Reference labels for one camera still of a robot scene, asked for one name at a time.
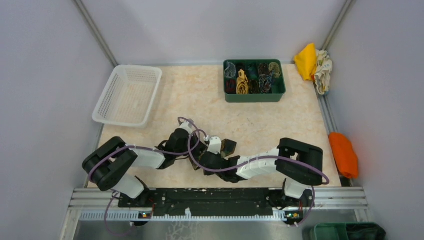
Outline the brown green patterned tie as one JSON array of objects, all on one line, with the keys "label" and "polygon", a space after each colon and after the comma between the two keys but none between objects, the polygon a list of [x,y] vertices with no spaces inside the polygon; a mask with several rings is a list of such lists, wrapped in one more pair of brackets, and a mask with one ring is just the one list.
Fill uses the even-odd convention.
[{"label": "brown green patterned tie", "polygon": [[220,155],[222,158],[226,158],[230,155],[233,155],[236,151],[237,142],[230,140],[230,139],[224,139],[221,141],[221,150]]}]

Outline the green compartment tray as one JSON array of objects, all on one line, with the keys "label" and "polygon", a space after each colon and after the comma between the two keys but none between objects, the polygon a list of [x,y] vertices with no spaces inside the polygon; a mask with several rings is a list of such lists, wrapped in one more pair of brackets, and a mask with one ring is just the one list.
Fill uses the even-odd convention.
[{"label": "green compartment tray", "polygon": [[[224,69],[226,61],[232,62],[236,66],[236,75],[231,79],[238,78],[240,69],[245,71],[248,78],[248,94],[226,94]],[[269,71],[269,63],[277,62],[280,64],[281,76],[273,78]],[[286,84],[283,75],[283,66],[278,59],[227,59],[223,62],[223,91],[225,100],[228,103],[276,103],[279,102],[286,93]],[[272,86],[269,93],[260,93],[259,78],[261,75],[267,75],[272,78]]]}]

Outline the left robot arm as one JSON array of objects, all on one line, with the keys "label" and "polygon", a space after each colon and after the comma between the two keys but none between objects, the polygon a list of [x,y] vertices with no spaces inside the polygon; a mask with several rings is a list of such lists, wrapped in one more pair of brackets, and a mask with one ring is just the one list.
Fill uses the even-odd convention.
[{"label": "left robot arm", "polygon": [[120,197],[138,207],[150,207],[153,204],[151,190],[136,176],[128,174],[132,167],[164,170],[171,167],[182,156],[188,155],[188,146],[200,146],[193,137],[192,130],[177,128],[156,148],[129,145],[115,136],[90,154],[83,162],[82,169],[88,180],[101,191],[115,191]]}]

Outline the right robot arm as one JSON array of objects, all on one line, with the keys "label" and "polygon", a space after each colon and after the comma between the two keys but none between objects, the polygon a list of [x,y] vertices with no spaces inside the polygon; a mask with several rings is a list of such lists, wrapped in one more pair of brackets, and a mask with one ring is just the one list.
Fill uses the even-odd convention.
[{"label": "right robot arm", "polygon": [[266,152],[225,159],[218,152],[222,145],[220,138],[213,137],[206,151],[190,158],[205,175],[217,175],[230,183],[281,173],[285,176],[281,199],[287,206],[295,206],[309,187],[330,183],[329,177],[323,173],[324,152],[320,147],[286,137]]}]

